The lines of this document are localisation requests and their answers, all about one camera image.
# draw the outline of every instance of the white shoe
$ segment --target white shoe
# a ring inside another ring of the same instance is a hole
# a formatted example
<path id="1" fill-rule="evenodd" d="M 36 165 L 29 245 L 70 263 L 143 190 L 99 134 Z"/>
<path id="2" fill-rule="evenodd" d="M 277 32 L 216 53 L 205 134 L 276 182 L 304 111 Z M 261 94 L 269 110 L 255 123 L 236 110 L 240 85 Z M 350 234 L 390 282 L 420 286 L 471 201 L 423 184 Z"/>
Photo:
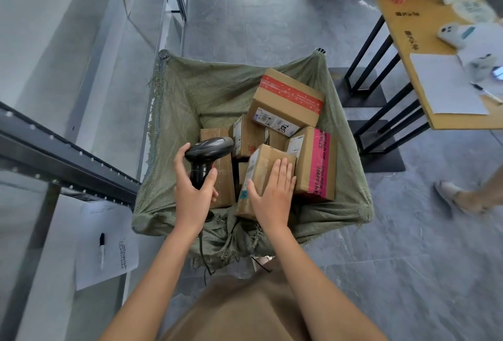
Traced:
<path id="1" fill-rule="evenodd" d="M 462 188 L 459 188 L 458 186 L 456 186 L 452 182 L 448 182 L 448 181 L 437 181 L 433 184 L 433 186 L 435 186 L 437 193 L 439 193 L 439 195 L 449 204 L 452 212 L 458 211 L 463 214 L 470 214 L 469 211 L 462 209 L 454 201 L 454 198 L 456 198 L 456 195 L 463 191 Z"/>

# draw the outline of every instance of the brown cardboard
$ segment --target brown cardboard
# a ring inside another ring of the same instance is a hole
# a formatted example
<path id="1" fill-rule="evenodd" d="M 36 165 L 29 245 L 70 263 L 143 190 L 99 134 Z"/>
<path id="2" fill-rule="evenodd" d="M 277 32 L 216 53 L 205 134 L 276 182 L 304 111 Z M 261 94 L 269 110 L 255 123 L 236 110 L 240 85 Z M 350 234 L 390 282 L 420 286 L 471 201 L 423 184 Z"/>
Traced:
<path id="1" fill-rule="evenodd" d="M 288 137 L 275 130 L 264 128 L 264 144 L 278 150 L 284 150 Z"/>
<path id="2" fill-rule="evenodd" d="M 201 129 L 201 141 L 208 140 L 213 137 L 229 137 L 229 131 L 225 128 L 218 129 Z M 236 203 L 236 192 L 234 191 L 234 178 L 232 176 L 232 160 L 230 154 L 219 158 L 215 161 L 214 166 L 218 170 L 217 180 L 215 182 L 215 190 L 217 190 L 218 198 L 216 202 L 212 202 L 211 209 L 220 209 L 229 207 Z"/>
<path id="3" fill-rule="evenodd" d="M 242 188 L 243 183 L 244 183 L 244 178 L 247 175 L 248 162 L 239 162 L 237 166 L 238 166 L 238 169 L 239 169 L 239 185 L 237 186 L 238 187 L 237 190 L 241 191 L 241 188 Z"/>
<path id="4" fill-rule="evenodd" d="M 294 194 L 332 201 L 336 192 L 336 136 L 306 127 L 287 141 L 285 151 L 297 155 Z"/>
<path id="5" fill-rule="evenodd" d="M 264 127 L 242 115 L 230 126 L 229 137 L 234 140 L 232 155 L 236 159 L 248 158 L 264 143 Z"/>
<path id="6" fill-rule="evenodd" d="M 255 91 L 248 117 L 291 137 L 299 129 L 316 126 L 323 102 L 321 92 L 268 68 Z"/>
<path id="7" fill-rule="evenodd" d="M 236 216 L 252 219 L 256 221 L 255 212 L 248 198 L 248 179 L 251 179 L 257 193 L 261 196 L 269 181 L 271 170 L 273 169 L 274 162 L 277 159 L 287 158 L 288 163 L 295 165 L 295 155 L 287 154 L 281 150 L 274 149 L 268 145 L 261 145 L 250 157 L 248 161 L 247 174 L 245 176 L 244 184 L 239 193 L 237 201 Z"/>

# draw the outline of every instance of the paper on floor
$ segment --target paper on floor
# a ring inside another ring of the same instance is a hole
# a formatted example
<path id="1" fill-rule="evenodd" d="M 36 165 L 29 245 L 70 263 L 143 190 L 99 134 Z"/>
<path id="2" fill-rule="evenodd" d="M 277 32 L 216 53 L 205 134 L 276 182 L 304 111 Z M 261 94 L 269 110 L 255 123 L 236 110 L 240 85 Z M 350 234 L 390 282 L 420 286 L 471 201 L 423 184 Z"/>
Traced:
<path id="1" fill-rule="evenodd" d="M 138 239 L 131 229 L 128 207 L 107 201 L 86 202 L 80 210 L 75 261 L 77 290 L 125 274 L 138 267 Z M 105 234 L 105 257 L 100 269 L 100 235 Z"/>
<path id="2" fill-rule="evenodd" d="M 411 61 L 433 113 L 489 114 L 456 55 L 411 53 Z"/>

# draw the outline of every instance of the person's leg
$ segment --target person's leg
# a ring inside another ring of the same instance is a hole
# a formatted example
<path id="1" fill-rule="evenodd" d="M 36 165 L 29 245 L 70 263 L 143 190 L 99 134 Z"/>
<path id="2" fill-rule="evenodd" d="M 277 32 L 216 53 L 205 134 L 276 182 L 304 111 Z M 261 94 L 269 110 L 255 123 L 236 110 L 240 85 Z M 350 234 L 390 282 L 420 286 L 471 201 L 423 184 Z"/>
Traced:
<path id="1" fill-rule="evenodd" d="M 503 165 L 477 191 L 462 190 L 446 181 L 436 183 L 435 187 L 449 204 L 456 205 L 461 211 L 483 213 L 494 206 L 503 204 Z"/>

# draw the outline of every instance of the table base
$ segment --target table base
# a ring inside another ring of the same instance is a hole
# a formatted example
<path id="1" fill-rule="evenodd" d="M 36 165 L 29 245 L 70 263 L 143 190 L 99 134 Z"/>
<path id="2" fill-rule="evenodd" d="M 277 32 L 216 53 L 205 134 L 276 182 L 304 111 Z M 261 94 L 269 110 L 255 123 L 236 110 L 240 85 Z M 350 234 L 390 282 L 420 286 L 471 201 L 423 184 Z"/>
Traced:
<path id="1" fill-rule="evenodd" d="M 356 132 L 363 124 L 365 124 L 366 120 L 350 120 L 349 128 L 351 128 L 351 132 Z M 365 148 L 368 145 L 372 144 L 375 140 L 377 140 L 381 134 L 377 133 L 377 130 L 388 123 L 387 120 L 379 120 L 375 123 L 375 125 L 369 129 L 369 131 L 365 132 L 360 136 L 360 140 L 362 144 L 358 144 L 358 147 L 361 145 Z M 395 173 L 400 171 L 405 171 L 406 166 L 403 163 L 402 156 L 398 149 L 391 150 L 389 153 L 382 153 L 384 149 L 393 145 L 395 140 L 393 137 L 386 140 L 382 145 L 376 148 L 375 153 L 369 153 L 366 155 L 360 156 L 360 160 L 362 162 L 363 171 L 365 173 Z"/>
<path id="2" fill-rule="evenodd" d="M 336 87 L 339 100 L 344 108 L 358 108 L 358 107 L 381 107 L 386 104 L 386 97 L 382 91 L 381 84 L 369 94 L 369 88 L 374 84 L 377 79 L 377 72 L 372 70 L 370 75 L 365 79 L 363 84 L 358 90 L 351 95 L 351 85 L 348 85 L 344 75 L 349 68 L 329 68 L 330 76 L 332 77 L 333 84 Z M 365 71 L 365 67 L 356 67 L 353 74 L 349 77 L 349 83 L 354 85 L 361 74 Z"/>

